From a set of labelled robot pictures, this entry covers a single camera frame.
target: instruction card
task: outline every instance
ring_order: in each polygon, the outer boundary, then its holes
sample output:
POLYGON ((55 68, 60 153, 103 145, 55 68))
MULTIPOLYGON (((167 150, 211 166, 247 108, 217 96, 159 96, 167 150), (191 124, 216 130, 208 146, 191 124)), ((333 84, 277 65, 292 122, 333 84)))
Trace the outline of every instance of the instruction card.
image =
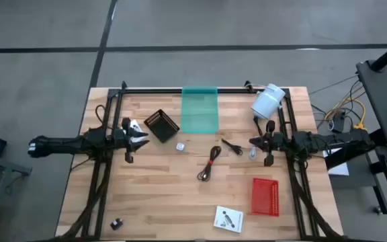
POLYGON ((241 233, 243 212, 218 206, 214 217, 214 226, 232 232, 241 233))

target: white container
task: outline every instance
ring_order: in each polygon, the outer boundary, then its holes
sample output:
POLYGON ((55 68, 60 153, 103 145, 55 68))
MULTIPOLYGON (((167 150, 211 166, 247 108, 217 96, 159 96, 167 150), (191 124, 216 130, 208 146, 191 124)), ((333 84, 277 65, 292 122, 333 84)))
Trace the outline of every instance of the white container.
POLYGON ((274 84, 268 84, 252 104, 253 115, 269 119, 279 107, 284 96, 285 92, 282 89, 274 84))

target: black charging cable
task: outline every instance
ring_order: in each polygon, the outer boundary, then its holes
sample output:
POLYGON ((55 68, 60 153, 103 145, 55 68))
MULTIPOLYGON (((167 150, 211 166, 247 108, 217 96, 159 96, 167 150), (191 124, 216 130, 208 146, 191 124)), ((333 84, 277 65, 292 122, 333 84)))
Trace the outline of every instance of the black charging cable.
POLYGON ((243 154, 243 150, 241 149, 241 146, 239 145, 233 145, 231 143, 229 143, 228 141, 222 139, 222 142, 226 145, 228 145, 232 151, 234 151, 237 155, 242 155, 243 154))
POLYGON ((220 146, 215 146, 210 150, 210 160, 207 162, 206 167, 196 176, 198 180, 208 182, 208 180, 212 176, 213 161, 219 156, 221 151, 222 148, 220 146))

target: cable bundle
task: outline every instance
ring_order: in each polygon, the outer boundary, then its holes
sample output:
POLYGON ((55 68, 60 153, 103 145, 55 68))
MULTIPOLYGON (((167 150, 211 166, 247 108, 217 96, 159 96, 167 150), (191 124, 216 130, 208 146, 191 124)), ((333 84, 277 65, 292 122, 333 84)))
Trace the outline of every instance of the cable bundle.
POLYGON ((220 146, 215 146, 210 150, 210 160, 207 162, 206 167, 196 176, 198 180, 208 182, 208 180, 212 176, 213 161, 219 156, 221 151, 222 148, 220 146))

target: black metal frame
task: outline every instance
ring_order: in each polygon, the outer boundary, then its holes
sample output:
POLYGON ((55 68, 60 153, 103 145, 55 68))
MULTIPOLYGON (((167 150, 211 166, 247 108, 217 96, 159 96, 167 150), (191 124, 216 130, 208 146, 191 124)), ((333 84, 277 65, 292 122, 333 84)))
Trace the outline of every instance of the black metal frame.
MULTIPOLYGON (((248 88, 218 88, 218 93, 225 94, 225 93, 239 93, 239 94, 252 94, 256 93, 256 91, 262 91, 263 89, 248 89, 248 88)), ((295 114, 292 107, 292 101, 290 99, 290 91, 289 89, 284 89, 286 96, 284 97, 286 101, 286 105, 288 108, 288 114, 289 114, 289 122, 285 121, 283 108, 280 107, 278 110, 279 114, 279 122, 280 122, 280 131, 285 134, 286 138, 288 137, 288 131, 286 128, 287 124, 291 125, 292 132, 297 131, 296 122, 295 122, 295 114)), ((118 127, 119 117, 120 117, 120 111, 122 106, 122 96, 124 94, 160 94, 160 93, 168 93, 168 94, 175 94, 180 93, 181 94, 181 88, 157 88, 157 89, 130 89, 126 88, 123 89, 109 89, 107 93, 107 102, 105 104, 105 113, 103 117, 103 125, 106 129, 108 127, 108 120, 110 116, 110 110, 112 106, 112 101, 116 97, 117 103, 116 103, 116 110, 114 114, 114 120, 112 127, 113 129, 116 129, 118 127)), ((288 160, 288 172, 289 177, 292 175, 295 176, 295 169, 294 169, 294 160, 290 159, 288 154, 286 154, 287 160, 288 160)), ((78 229, 75 229, 70 233, 69 235, 65 234, 62 237, 59 237, 57 240, 59 241, 75 241, 76 239, 83 239, 83 240, 98 240, 101 237, 101 231, 102 231, 102 225, 103 225, 103 214, 105 210, 105 199, 107 197, 107 190, 108 185, 110 182, 110 171, 112 167, 112 159, 113 159, 113 151, 106 151, 102 154, 102 156, 98 157, 98 159, 95 162, 92 178, 91 178, 91 186, 89 189, 89 195, 87 199, 87 205, 82 214, 80 215, 79 219, 77 219, 76 223, 81 223, 82 231, 80 237, 75 237, 75 235, 79 232, 80 227, 78 229), (101 181, 100 186, 97 189, 98 185, 98 176, 99 171, 101 169, 101 164, 105 164, 103 178, 101 181), (91 211, 93 210, 93 207, 96 205, 97 201, 99 200, 99 208, 97 212, 97 218, 95 222, 95 231, 93 235, 89 235, 89 229, 90 229, 90 222, 91 222, 91 211)), ((310 193, 310 186, 308 184, 307 179, 307 173, 305 170, 305 167, 300 167, 300 174, 302 178, 302 187, 304 191, 307 193, 308 198, 311 200, 311 193, 310 193)), ((296 220, 298 224, 298 231, 300 234, 300 238, 304 239, 306 238, 306 228, 304 225, 304 218, 302 214, 302 208, 300 203, 300 198, 294 191, 294 186, 297 181, 291 181, 292 186, 292 196, 294 199, 294 208, 295 208, 295 215, 296 220)), ((318 236, 318 229, 317 229, 317 223, 314 221, 311 214, 309 214, 310 219, 310 227, 312 228, 312 236, 317 237, 318 236)))

